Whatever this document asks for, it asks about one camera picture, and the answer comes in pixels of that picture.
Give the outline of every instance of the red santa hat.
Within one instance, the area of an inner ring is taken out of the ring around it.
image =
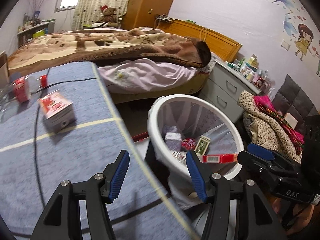
[[[100,10],[103,12],[105,9],[107,9],[108,8],[108,6],[106,6],[106,5],[104,5],[104,6],[101,6],[100,7]]]

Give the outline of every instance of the wooden wardrobe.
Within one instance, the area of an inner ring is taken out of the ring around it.
[[[153,27],[156,15],[169,12],[173,0],[129,0],[127,14],[121,28],[131,30],[137,27]]]

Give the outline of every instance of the teddy bear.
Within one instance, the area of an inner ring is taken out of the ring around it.
[[[108,27],[118,28],[119,24],[117,23],[117,19],[114,16],[114,12],[116,8],[108,7],[107,5],[100,7],[103,16],[99,18],[97,23],[108,23]]]

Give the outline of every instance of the plaid scarf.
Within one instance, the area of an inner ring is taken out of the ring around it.
[[[254,101],[262,113],[272,117],[281,125],[296,149],[297,155],[300,155],[302,153],[303,136],[301,134],[297,134],[287,121],[276,112],[268,96],[255,96]]]

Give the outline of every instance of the blue gripper pad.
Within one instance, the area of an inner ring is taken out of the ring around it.
[[[110,183],[110,192],[108,197],[111,200],[111,202],[113,202],[119,196],[119,193],[124,181],[124,177],[129,167],[129,162],[130,162],[129,153],[125,151],[125,154],[122,157],[122,160],[120,161],[118,167],[116,168],[116,171]]]
[[[195,188],[195,190],[196,190],[196,192],[198,194],[198,197],[204,203],[206,203],[206,201],[208,199],[208,196],[207,196],[207,193],[205,191],[205,182],[204,182],[204,179],[201,176],[201,173],[199,171],[199,168],[198,168],[196,162],[192,158],[192,155],[191,155],[190,151],[187,152],[186,162],[187,162],[187,167],[188,167],[191,179],[192,179],[193,187]]]
[[[267,161],[271,161],[271,160],[275,159],[272,151],[270,151],[262,146],[259,146],[255,143],[248,144],[248,152],[253,155],[256,155],[264,160],[267,160]]]

